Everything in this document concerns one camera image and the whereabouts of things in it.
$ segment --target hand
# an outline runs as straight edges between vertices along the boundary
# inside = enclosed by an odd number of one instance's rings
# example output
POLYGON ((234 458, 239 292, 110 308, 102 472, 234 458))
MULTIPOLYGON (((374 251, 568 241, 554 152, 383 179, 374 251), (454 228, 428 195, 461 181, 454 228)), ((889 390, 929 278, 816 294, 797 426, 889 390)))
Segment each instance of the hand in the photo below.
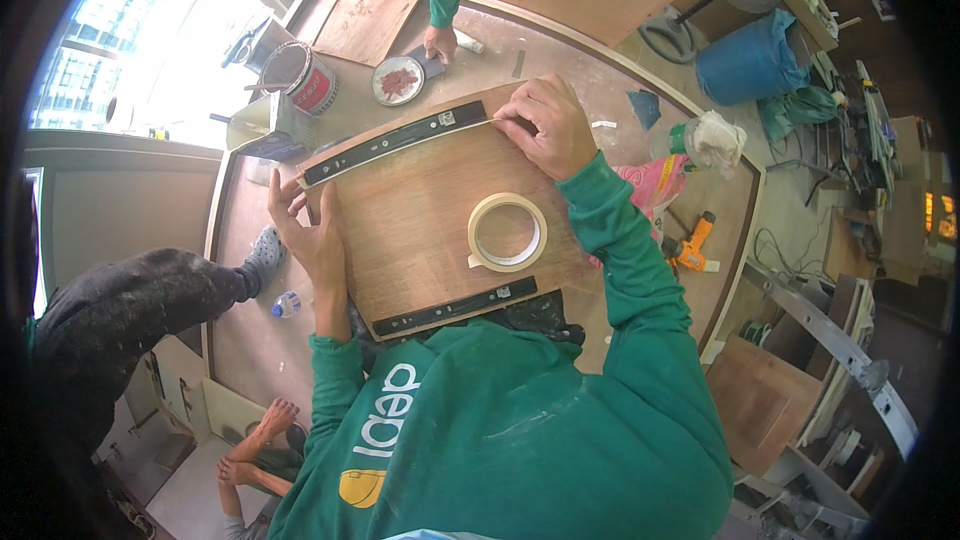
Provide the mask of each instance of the hand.
POLYGON ((443 65, 453 63, 453 54, 457 51, 457 35, 453 33, 453 26, 428 26, 423 36, 423 47, 426 49, 426 58, 432 59, 438 54, 439 62, 443 65))
POLYGON ((577 92, 558 75, 523 84, 493 116, 498 119, 493 127, 506 134, 555 181, 570 179, 597 155, 594 134, 577 92), (531 135, 515 118, 532 123, 536 135, 531 135))
POLYGON ((217 463, 217 481, 224 486, 244 486, 257 481, 260 471, 254 463, 241 463, 223 457, 217 463))
POLYGON ((267 209, 283 246, 293 253, 313 284, 317 336, 349 342, 347 224, 337 197, 337 186, 327 182, 321 192, 319 223, 305 227, 297 221, 297 213, 306 205, 304 189, 296 178, 281 184, 281 173, 274 169, 270 173, 267 209))
POLYGON ((297 414, 300 407, 285 398, 277 397, 273 399, 270 408, 260 420, 260 425, 256 427, 255 434, 263 434, 268 440, 287 431, 287 428, 297 421, 297 414))

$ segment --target orange drill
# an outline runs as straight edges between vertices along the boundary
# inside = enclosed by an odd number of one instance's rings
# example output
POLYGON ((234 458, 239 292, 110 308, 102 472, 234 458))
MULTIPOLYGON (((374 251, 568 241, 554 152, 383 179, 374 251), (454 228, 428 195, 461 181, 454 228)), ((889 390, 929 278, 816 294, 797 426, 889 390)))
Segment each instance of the orange drill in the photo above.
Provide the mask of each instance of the orange drill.
POLYGON ((672 237, 665 235, 660 248, 663 250, 663 254, 666 255, 667 260, 671 261, 672 265, 680 264, 694 271, 716 271, 719 269, 719 262, 716 260, 707 260, 700 254, 700 249, 703 248, 707 236, 709 236, 711 230, 714 229, 715 221, 716 216, 709 210, 705 210, 700 220, 697 221, 697 227, 694 228, 689 240, 681 240, 678 242, 672 237))

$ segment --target tile floor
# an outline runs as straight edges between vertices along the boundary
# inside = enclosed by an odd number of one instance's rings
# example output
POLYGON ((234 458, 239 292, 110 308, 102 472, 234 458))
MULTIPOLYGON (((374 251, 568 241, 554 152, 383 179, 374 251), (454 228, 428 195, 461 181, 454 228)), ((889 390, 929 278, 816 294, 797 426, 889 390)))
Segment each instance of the tile floor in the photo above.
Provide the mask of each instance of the tile floor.
MULTIPOLYGON (((643 42, 637 32, 631 33, 615 49, 686 94, 702 109, 716 110, 728 122, 746 130, 749 138, 745 153, 759 169, 800 156, 798 141, 793 139, 785 150, 780 148, 784 150, 781 156, 774 157, 763 134, 755 102, 733 107, 716 105, 700 89, 694 66, 679 66, 665 61, 643 42)), ((804 154, 809 155, 812 139, 805 138, 803 142, 806 145, 804 154)), ((805 168, 782 169, 768 174, 761 189, 755 229, 769 229, 783 257, 794 268, 798 267, 800 260, 806 264, 811 260, 825 258, 830 230, 827 211, 846 198, 842 191, 820 190, 810 206, 805 207, 804 201, 812 183, 811 175, 805 168)), ((763 238, 769 238, 766 232, 763 233, 763 238)), ((753 237, 748 240, 748 250, 753 250, 754 241, 753 237)), ((762 263, 769 267, 781 267, 776 253, 767 247, 766 240, 759 242, 757 247, 761 250, 759 256, 762 263)), ((813 263, 808 270, 816 268, 817 265, 818 263, 813 263)), ((606 321, 602 289, 602 278, 597 275, 563 291, 567 319, 580 323, 587 332, 583 354, 577 360, 577 366, 584 372, 600 372, 607 354, 606 339, 612 332, 606 321)), ((743 320, 750 317, 761 301, 761 294, 749 283, 740 284, 726 321, 722 323, 721 334, 738 330, 743 320)))

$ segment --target masking tape roll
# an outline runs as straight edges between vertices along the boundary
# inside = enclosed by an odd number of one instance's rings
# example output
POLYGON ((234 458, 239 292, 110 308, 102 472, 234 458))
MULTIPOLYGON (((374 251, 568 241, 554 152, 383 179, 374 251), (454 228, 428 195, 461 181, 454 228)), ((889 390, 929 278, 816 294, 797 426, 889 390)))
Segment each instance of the masking tape roll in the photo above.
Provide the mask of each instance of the masking tape roll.
POLYGON ((470 244, 470 252, 472 253, 466 262, 471 268, 483 266, 488 270, 499 271, 501 273, 520 271, 532 266, 534 261, 540 258, 544 252, 544 248, 546 247, 546 219, 541 210, 537 208, 537 205, 519 194, 512 192, 492 194, 481 200, 480 203, 473 208, 469 222, 466 224, 466 240, 470 244), (534 221, 534 236, 533 239, 530 240, 530 245, 520 251, 520 254, 513 257, 498 257, 492 255, 484 250, 480 242, 477 241, 477 228, 480 226, 480 222, 484 216, 490 211, 504 205, 520 207, 529 213, 534 221))

